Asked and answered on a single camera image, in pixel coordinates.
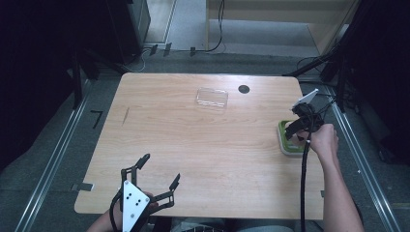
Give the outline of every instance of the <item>black hole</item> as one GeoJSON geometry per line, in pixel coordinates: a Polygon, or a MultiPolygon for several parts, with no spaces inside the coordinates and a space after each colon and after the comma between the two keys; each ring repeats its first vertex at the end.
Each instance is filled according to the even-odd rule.
{"type": "Polygon", "coordinates": [[[248,85],[241,85],[241,86],[239,86],[238,90],[242,94],[247,94],[247,93],[249,93],[250,88],[248,87],[248,85]]]}

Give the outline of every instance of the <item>black cloth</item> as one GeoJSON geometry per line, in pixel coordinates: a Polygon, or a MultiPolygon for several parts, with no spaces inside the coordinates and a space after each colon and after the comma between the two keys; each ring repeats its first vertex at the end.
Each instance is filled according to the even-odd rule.
{"type": "Polygon", "coordinates": [[[31,147],[73,90],[55,22],[41,1],[0,2],[0,170],[31,147]]]}

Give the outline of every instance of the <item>small container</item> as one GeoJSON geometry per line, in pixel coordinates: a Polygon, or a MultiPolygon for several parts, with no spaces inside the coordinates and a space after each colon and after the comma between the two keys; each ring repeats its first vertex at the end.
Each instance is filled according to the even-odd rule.
{"type": "Polygon", "coordinates": [[[199,88],[196,103],[225,108],[228,103],[228,92],[211,88],[199,88]]]}

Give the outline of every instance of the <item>gray carpet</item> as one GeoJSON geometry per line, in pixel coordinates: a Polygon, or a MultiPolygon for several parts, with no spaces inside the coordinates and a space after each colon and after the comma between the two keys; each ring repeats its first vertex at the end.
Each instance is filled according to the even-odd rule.
{"type": "MultiPolygon", "coordinates": [[[[218,54],[211,55],[197,53],[190,57],[187,52],[171,51],[163,56],[159,51],[153,56],[145,54],[145,69],[147,73],[239,73],[256,75],[279,75],[296,69],[299,57],[277,57],[256,55],[218,54]]],[[[130,69],[140,70],[144,66],[141,60],[128,65],[130,69]]],[[[77,192],[71,191],[72,184],[81,183],[93,155],[103,122],[111,105],[121,76],[107,68],[101,68],[99,80],[92,81],[92,91],[86,102],[83,114],[74,131],[72,140],[61,161],[61,164],[52,181],[52,185],[45,197],[31,231],[85,231],[98,215],[80,215],[73,210],[77,192]],[[102,118],[93,129],[97,114],[91,110],[102,111],[102,118]]],[[[315,76],[317,70],[307,75],[315,76]]],[[[304,93],[308,93],[318,84],[301,84],[304,93]]],[[[314,105],[319,108],[325,105],[328,99],[317,97],[314,105]]],[[[54,118],[44,128],[33,147],[19,159],[9,165],[0,176],[0,231],[16,229],[29,196],[40,180],[44,168],[52,154],[57,140],[72,112],[73,96],[69,97],[60,107],[54,118]]],[[[362,118],[353,110],[346,113],[362,142],[367,159],[376,173],[383,190],[389,200],[395,203],[406,203],[409,197],[408,183],[409,168],[404,165],[388,165],[377,157],[377,148],[371,140],[362,118]]],[[[332,110],[329,110],[326,122],[337,125],[332,110]]],[[[358,173],[356,162],[346,145],[344,137],[339,141],[340,165],[346,184],[362,211],[366,231],[385,231],[384,225],[376,211],[373,201],[368,194],[363,178],[358,173]]],[[[408,210],[397,210],[395,214],[403,231],[410,231],[406,219],[408,210]]],[[[309,222],[307,231],[320,231],[309,222]]]]}

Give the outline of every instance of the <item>black cable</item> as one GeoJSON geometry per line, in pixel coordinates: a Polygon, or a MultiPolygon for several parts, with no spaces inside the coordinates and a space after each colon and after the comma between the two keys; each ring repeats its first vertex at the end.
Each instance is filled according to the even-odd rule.
{"type": "Polygon", "coordinates": [[[308,149],[310,147],[311,131],[314,126],[314,117],[311,108],[303,104],[304,107],[308,109],[310,114],[308,115],[310,119],[310,128],[308,130],[308,135],[305,143],[304,153],[302,155],[302,174],[301,174],[301,231],[306,232],[306,220],[305,220],[305,188],[306,188],[306,178],[307,178],[307,163],[308,163],[308,149]]]}
{"type": "Polygon", "coordinates": [[[114,206],[115,203],[117,203],[117,201],[121,198],[121,195],[122,192],[119,190],[117,194],[115,194],[114,198],[112,198],[111,205],[109,206],[109,220],[111,221],[112,230],[114,232],[119,232],[114,219],[114,206]]]}
{"type": "Polygon", "coordinates": [[[223,21],[224,10],[225,10],[225,0],[221,0],[220,1],[220,9],[218,11],[218,25],[220,26],[220,41],[218,42],[218,44],[212,49],[196,50],[195,52],[197,52],[197,51],[199,51],[199,52],[210,52],[210,51],[216,50],[220,46],[220,43],[222,42],[222,21],[223,21]]]}

